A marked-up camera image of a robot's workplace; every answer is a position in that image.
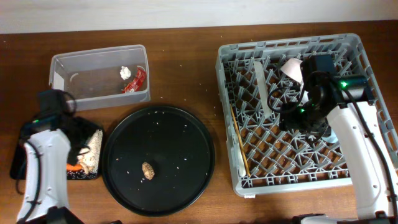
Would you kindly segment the rice and peanut shells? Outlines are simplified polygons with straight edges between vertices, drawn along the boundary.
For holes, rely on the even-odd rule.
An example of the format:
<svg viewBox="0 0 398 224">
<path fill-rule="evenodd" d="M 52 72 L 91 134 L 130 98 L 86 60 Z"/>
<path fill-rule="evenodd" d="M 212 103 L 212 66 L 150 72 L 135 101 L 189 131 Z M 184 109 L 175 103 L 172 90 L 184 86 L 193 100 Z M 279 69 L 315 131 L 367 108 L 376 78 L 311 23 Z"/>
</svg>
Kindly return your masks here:
<svg viewBox="0 0 398 224">
<path fill-rule="evenodd" d="M 78 156 L 78 163 L 83 166 L 83 170 L 67 171 L 68 180 L 91 180 L 98 176 L 100 166 L 100 154 L 103 142 L 103 131 L 97 129 L 88 142 L 91 151 Z"/>
</svg>

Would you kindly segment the orange carrot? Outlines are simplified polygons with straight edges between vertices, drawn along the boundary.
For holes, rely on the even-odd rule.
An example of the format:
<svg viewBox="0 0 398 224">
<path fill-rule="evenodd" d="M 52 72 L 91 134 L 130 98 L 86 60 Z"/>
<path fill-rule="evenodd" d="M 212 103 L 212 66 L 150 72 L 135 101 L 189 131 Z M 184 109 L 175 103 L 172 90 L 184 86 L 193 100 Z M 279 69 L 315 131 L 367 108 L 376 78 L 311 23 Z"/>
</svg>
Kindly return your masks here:
<svg viewBox="0 0 398 224">
<path fill-rule="evenodd" d="M 67 164 L 66 170 L 67 171 L 79 171 L 79 170 L 83 170 L 83 166 L 80 164 L 76 164 L 74 166 L 71 164 Z"/>
</svg>

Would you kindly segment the pink bowl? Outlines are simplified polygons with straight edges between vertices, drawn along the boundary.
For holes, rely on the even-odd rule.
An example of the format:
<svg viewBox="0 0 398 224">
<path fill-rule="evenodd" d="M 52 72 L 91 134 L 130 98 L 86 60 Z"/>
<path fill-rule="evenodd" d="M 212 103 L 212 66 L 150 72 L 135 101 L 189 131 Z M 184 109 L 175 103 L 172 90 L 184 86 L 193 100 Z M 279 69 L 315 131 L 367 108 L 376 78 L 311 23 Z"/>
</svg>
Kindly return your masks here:
<svg viewBox="0 0 398 224">
<path fill-rule="evenodd" d="M 302 61 L 297 58 L 290 58 L 281 66 L 280 70 L 292 80 L 302 83 L 301 63 Z"/>
</svg>

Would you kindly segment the grey plate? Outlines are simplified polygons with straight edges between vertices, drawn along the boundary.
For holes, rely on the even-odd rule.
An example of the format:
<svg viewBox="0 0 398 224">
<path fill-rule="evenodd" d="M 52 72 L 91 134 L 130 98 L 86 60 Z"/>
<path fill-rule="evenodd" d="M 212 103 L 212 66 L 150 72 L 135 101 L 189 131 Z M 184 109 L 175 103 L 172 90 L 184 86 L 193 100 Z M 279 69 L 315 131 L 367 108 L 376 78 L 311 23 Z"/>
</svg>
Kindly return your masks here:
<svg viewBox="0 0 398 224">
<path fill-rule="evenodd" d="M 264 70 L 262 67 L 262 63 L 259 61 L 253 61 L 253 65 L 256 75 L 257 87 L 260 94 L 260 101 L 262 105 L 263 114 L 265 119 L 267 119 L 272 115 L 272 110 L 267 105 L 268 90 L 267 90 Z"/>
</svg>

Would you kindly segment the white tissue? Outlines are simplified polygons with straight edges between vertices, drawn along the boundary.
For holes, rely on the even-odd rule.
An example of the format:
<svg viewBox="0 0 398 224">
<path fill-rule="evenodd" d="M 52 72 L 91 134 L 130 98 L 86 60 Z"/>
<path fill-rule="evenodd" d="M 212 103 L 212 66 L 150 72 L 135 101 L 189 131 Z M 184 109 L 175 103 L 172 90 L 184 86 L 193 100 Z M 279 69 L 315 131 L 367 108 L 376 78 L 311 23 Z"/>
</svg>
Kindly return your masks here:
<svg viewBox="0 0 398 224">
<path fill-rule="evenodd" d="M 121 70 L 120 70 L 119 74 L 123 80 L 127 80 L 131 77 L 130 69 L 125 66 L 121 66 Z"/>
</svg>

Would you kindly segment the red snack wrapper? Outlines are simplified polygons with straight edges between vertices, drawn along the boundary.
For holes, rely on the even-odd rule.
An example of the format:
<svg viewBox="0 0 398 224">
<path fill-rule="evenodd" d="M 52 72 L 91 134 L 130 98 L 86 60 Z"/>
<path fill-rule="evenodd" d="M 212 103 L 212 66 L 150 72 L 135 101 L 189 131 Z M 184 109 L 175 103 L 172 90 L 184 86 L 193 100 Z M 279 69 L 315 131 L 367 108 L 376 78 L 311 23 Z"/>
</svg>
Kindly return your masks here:
<svg viewBox="0 0 398 224">
<path fill-rule="evenodd" d="M 144 84 L 146 78 L 147 72 L 145 68 L 138 65 L 136 76 L 124 89 L 122 89 L 122 93 L 132 93 L 138 91 L 140 87 Z"/>
</svg>

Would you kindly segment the wooden chopstick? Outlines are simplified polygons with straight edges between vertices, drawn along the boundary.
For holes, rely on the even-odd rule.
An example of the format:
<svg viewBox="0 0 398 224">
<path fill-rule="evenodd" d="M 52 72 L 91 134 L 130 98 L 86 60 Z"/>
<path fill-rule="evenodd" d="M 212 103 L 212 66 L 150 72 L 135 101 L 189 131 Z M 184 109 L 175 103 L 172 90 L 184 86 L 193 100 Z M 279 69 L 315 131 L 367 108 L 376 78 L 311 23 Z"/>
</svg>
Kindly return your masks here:
<svg viewBox="0 0 398 224">
<path fill-rule="evenodd" d="M 240 131 L 239 131 L 237 119 L 236 119 L 236 117 L 234 115 L 232 104 L 229 104 L 229 107 L 230 107 L 232 118 L 233 118 L 235 132 L 236 132 L 236 135 L 238 137 L 239 148 L 240 148 L 240 151 L 241 151 L 241 157 L 242 157 L 242 161 L 243 161 L 243 164 L 244 164 L 244 168 L 246 170 L 246 175 L 248 177 L 250 177 L 251 173 L 250 173 L 250 170 L 249 170 L 249 166 L 248 166 L 248 162 L 247 162 L 247 159 L 246 159 L 246 155 L 245 155 L 244 150 L 243 150 L 243 142 L 242 142 L 242 139 L 241 139 L 241 134 L 240 134 Z"/>
</svg>

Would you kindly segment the brown walnut shell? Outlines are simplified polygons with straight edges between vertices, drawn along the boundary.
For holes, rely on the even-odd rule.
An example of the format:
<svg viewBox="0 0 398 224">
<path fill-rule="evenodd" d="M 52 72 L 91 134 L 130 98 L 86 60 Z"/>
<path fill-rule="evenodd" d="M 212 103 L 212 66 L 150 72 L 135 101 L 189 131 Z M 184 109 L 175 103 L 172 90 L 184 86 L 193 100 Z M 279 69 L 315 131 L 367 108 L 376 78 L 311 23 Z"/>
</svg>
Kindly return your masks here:
<svg viewBox="0 0 398 224">
<path fill-rule="evenodd" d="M 154 168 L 147 162 L 142 164 L 142 171 L 147 180 L 152 180 L 155 176 Z"/>
</svg>

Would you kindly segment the light blue cup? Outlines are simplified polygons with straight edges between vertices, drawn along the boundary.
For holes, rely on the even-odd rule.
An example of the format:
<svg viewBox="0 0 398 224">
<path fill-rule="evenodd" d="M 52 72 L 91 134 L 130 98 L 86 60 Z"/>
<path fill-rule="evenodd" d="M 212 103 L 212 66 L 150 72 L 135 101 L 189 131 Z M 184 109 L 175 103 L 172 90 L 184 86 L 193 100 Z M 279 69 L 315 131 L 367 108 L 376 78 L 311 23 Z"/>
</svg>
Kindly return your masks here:
<svg viewBox="0 0 398 224">
<path fill-rule="evenodd" d="M 327 128 L 325 134 L 322 136 L 322 140 L 331 144 L 335 144 L 338 142 L 338 138 L 336 137 L 336 134 L 331 127 Z"/>
</svg>

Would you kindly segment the white plastic fork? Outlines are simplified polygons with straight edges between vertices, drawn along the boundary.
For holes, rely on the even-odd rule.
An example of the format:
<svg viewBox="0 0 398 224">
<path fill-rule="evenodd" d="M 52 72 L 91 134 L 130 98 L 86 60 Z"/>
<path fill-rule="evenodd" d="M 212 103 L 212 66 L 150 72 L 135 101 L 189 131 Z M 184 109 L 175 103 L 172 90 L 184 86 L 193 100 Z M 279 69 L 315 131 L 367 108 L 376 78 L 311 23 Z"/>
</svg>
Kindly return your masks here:
<svg viewBox="0 0 398 224">
<path fill-rule="evenodd" d="M 240 146 L 237 149 L 237 157 L 238 157 L 238 172 L 240 177 L 244 177 L 246 175 L 246 166 L 244 165 L 243 156 L 241 154 Z"/>
</svg>

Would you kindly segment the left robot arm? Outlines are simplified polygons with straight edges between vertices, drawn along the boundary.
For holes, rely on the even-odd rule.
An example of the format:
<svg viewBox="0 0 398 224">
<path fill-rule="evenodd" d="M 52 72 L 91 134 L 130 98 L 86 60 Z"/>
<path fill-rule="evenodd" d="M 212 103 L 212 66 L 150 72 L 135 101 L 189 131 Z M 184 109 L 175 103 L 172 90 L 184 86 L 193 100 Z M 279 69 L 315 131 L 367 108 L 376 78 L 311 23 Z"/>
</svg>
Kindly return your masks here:
<svg viewBox="0 0 398 224">
<path fill-rule="evenodd" d="M 63 90 L 39 93 L 39 113 L 23 125 L 20 142 L 26 153 L 25 191 L 18 223 L 81 223 L 69 209 L 67 164 L 76 164 L 96 132 L 76 117 L 73 96 Z"/>
</svg>

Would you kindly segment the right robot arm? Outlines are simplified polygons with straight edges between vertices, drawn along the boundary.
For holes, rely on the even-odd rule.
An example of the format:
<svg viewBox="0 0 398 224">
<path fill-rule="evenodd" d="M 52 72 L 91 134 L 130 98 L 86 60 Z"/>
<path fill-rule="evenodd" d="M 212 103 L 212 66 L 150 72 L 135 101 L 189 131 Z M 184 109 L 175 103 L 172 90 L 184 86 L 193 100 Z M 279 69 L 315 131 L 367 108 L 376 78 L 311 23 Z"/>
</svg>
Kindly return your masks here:
<svg viewBox="0 0 398 224">
<path fill-rule="evenodd" d="M 397 174 L 367 76 L 339 75 L 331 55 L 292 58 L 281 70 L 300 96 L 277 110 L 280 130 L 316 139 L 334 134 L 354 187 L 356 223 L 397 223 Z"/>
</svg>

